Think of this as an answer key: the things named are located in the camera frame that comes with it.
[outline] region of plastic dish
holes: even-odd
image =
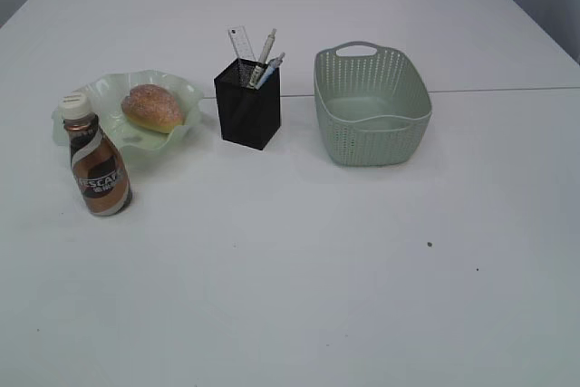
[[[122,99],[129,95],[131,88],[144,83],[162,86],[173,94],[186,115],[182,126],[164,134],[143,129],[125,118],[121,110]],[[87,94],[93,110],[99,115],[102,129],[123,155],[155,155],[170,143],[181,140],[189,129],[201,122],[198,103],[203,99],[203,93],[185,79],[172,74],[154,70],[107,74],[76,91]],[[69,144],[58,109],[53,111],[53,140],[58,145]]]

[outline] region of white pen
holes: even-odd
[[[262,54],[260,54],[260,57],[257,60],[258,65],[254,68],[254,71],[252,72],[252,76],[250,77],[249,85],[251,88],[256,87],[256,84],[260,80],[260,76],[262,76],[262,73],[264,72],[264,67],[262,65],[264,63],[266,63],[266,59],[268,59],[268,55],[270,54],[270,51],[272,50],[272,46],[274,45],[275,39],[276,39],[276,30],[272,29],[272,32],[266,38],[266,42],[264,43],[264,48],[262,49]]]
[[[262,74],[262,78],[256,85],[257,90],[259,90],[260,87],[268,80],[268,77],[272,75],[274,70],[280,66],[285,55],[286,53],[282,52],[280,53],[280,56],[278,56],[277,58],[273,59],[268,63],[268,68],[266,68],[266,72]]]

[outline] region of bread roll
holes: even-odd
[[[161,133],[170,133],[184,121],[175,98],[157,85],[139,85],[131,89],[121,108],[129,121]]]

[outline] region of bottle cap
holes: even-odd
[[[73,92],[58,105],[65,120],[79,120],[92,113],[91,102],[82,92]]]

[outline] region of nescafe logo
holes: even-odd
[[[124,179],[124,176],[122,168],[117,166],[115,158],[111,156],[110,159],[91,168],[87,179],[75,178],[85,197],[100,198],[107,195]]]

